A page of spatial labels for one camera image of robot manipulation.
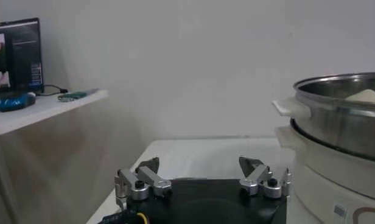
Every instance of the white powder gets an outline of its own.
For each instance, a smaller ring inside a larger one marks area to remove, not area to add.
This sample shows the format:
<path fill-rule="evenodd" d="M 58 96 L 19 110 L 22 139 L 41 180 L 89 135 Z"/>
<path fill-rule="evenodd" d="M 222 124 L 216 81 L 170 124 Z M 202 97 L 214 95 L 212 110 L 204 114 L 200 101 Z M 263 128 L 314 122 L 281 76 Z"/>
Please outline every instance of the white powder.
<path fill-rule="evenodd" d="M 345 98 L 345 100 L 375 103 L 375 92 L 371 89 L 365 89 L 362 92 Z"/>

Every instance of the white tabletop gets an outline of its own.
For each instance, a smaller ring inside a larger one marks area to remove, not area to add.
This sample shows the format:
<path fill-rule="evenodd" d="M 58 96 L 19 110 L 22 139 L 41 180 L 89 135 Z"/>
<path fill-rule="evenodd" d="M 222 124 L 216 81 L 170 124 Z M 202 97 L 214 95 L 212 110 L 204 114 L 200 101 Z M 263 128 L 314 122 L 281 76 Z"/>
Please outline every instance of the white tabletop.
<path fill-rule="evenodd" d="M 295 156 L 294 151 L 280 148 L 275 138 L 155 141 L 135 162 L 131 171 L 141 161 L 158 156 L 158 175 L 165 179 L 239 179 L 244 177 L 239 166 L 240 155 L 260 159 L 274 170 L 284 166 L 292 169 Z M 290 204 L 294 205 L 288 209 L 288 223 L 318 223 L 312 215 L 303 211 L 303 206 L 297 200 L 291 198 Z M 113 214 L 118 209 L 113 190 L 87 224 L 99 223 L 103 216 Z"/>
<path fill-rule="evenodd" d="M 22 110 L 0 112 L 0 135 L 17 130 L 49 117 L 93 103 L 108 96 L 108 91 L 100 90 L 82 99 L 62 103 L 57 96 L 37 97 L 36 103 Z"/>

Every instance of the white rice cooker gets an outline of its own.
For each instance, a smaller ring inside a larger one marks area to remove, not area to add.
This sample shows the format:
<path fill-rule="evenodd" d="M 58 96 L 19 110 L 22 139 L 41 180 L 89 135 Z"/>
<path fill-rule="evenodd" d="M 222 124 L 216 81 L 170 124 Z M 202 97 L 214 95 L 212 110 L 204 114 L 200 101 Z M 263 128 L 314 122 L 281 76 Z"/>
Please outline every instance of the white rice cooker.
<path fill-rule="evenodd" d="M 324 223 L 375 223 L 375 103 L 346 100 L 375 91 L 375 72 L 307 79 L 295 89 L 273 104 L 291 117 L 276 135 L 296 151 L 296 196 Z"/>

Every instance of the silver metal clamp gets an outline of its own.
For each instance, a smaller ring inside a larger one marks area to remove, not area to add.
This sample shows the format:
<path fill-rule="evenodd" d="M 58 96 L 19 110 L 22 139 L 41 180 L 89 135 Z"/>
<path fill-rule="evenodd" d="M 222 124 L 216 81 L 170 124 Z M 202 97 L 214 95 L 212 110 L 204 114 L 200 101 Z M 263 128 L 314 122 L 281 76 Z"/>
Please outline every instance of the silver metal clamp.
<path fill-rule="evenodd" d="M 266 165 L 259 165 L 246 178 L 239 180 L 240 188 L 247 196 L 253 196 L 258 193 L 259 185 L 262 181 L 268 180 L 272 176 L 270 168 Z"/>
<path fill-rule="evenodd" d="M 114 178 L 114 183 L 117 198 L 130 196 L 132 199 L 140 201 L 149 197 L 149 185 L 139 180 L 128 169 L 119 170 Z"/>
<path fill-rule="evenodd" d="M 172 196 L 171 181 L 159 177 L 148 167 L 143 166 L 139 168 L 138 178 L 153 187 L 155 196 L 163 198 L 170 198 Z"/>
<path fill-rule="evenodd" d="M 282 195 L 290 194 L 290 172 L 288 168 L 275 170 L 272 178 L 263 184 L 264 196 L 268 198 L 280 198 Z"/>

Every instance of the yellow wire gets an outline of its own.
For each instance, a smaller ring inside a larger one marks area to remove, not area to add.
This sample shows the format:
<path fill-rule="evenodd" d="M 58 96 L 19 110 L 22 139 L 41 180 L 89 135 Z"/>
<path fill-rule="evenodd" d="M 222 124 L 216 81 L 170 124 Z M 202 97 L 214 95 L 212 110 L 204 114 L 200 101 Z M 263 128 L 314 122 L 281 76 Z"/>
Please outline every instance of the yellow wire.
<path fill-rule="evenodd" d="M 138 216 L 140 216 L 140 217 L 143 218 L 144 224 L 148 224 L 147 217 L 143 213 L 138 212 L 138 213 L 136 213 L 136 215 L 138 215 Z"/>

